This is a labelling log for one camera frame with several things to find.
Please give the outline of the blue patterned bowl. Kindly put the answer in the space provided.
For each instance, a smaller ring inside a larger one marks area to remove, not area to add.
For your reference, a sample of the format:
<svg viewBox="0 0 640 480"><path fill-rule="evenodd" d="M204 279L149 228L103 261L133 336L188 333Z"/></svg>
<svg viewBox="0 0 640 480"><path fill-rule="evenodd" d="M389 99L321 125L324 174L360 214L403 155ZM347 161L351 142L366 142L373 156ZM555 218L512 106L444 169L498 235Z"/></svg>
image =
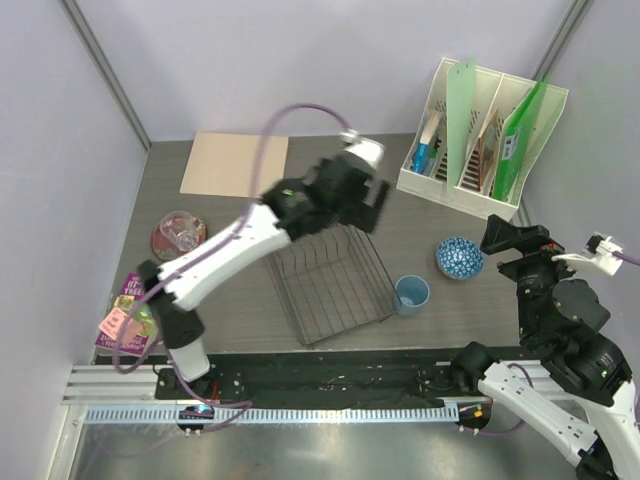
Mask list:
<svg viewBox="0 0 640 480"><path fill-rule="evenodd" d="M470 280L484 267L478 245L461 236L448 237L437 246L436 262L441 272L454 280Z"/></svg>

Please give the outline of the light blue plastic cup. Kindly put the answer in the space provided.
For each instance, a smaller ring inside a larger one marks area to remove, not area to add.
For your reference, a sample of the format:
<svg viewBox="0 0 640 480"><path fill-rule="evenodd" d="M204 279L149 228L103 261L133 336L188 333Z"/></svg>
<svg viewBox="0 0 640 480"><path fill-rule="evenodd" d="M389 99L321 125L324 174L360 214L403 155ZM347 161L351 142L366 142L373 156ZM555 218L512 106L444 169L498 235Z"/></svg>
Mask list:
<svg viewBox="0 0 640 480"><path fill-rule="evenodd" d="M430 299L431 289L424 278L404 275L395 284L394 302L397 313L409 317L419 314Z"/></svg>

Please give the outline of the clear glass cup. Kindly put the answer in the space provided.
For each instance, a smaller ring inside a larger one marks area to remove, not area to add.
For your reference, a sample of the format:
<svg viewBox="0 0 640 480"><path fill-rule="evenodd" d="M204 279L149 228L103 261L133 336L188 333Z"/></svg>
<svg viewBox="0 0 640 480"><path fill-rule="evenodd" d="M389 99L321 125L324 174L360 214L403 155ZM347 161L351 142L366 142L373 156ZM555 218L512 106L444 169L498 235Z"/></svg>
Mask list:
<svg viewBox="0 0 640 480"><path fill-rule="evenodd" d="M188 212L174 211L159 224L160 232L181 252L189 252L199 244L196 218Z"/></svg>

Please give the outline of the red floral plate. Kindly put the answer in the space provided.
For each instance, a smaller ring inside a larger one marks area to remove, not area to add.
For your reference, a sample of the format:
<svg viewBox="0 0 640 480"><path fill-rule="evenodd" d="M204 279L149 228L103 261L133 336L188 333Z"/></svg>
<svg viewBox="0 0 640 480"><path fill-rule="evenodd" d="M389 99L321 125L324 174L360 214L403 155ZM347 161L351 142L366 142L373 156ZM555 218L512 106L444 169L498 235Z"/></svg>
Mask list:
<svg viewBox="0 0 640 480"><path fill-rule="evenodd" d="M185 211L168 213L151 235L151 250L161 261L174 260L204 243L207 237L205 222Z"/></svg>

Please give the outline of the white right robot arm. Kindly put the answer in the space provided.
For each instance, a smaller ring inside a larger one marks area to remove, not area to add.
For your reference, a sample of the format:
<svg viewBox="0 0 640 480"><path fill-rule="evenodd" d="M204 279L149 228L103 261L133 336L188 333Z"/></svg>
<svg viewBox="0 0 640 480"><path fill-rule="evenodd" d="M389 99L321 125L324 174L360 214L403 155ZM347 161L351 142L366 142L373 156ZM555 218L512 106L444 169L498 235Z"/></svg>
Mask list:
<svg viewBox="0 0 640 480"><path fill-rule="evenodd" d="M471 342L451 362L457 391L488 396L549 441L579 479L639 476L637 388L622 350L601 329L610 318L580 269L615 275L627 256L610 236L593 234L583 253L568 253L541 226L518 227L488 217L480 249L487 255L515 249L520 258L499 272L516 285L520 344L550 379L584 410L581 421L518 379L491 350Z"/></svg>

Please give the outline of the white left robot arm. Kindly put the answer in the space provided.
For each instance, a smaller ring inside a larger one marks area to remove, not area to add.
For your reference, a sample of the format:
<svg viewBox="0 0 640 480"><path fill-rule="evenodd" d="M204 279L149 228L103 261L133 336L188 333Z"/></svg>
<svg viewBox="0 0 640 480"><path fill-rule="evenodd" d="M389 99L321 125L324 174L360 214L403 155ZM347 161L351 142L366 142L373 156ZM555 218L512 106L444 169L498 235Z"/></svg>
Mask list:
<svg viewBox="0 0 640 480"><path fill-rule="evenodd" d="M162 265L139 265L143 301L187 396L203 398L213 385L205 327L196 312L201 301L252 263L336 224L372 232L390 188L382 182L374 203L367 203L383 156L376 142L346 147L320 160L309 177L276 182L245 216L193 251Z"/></svg>

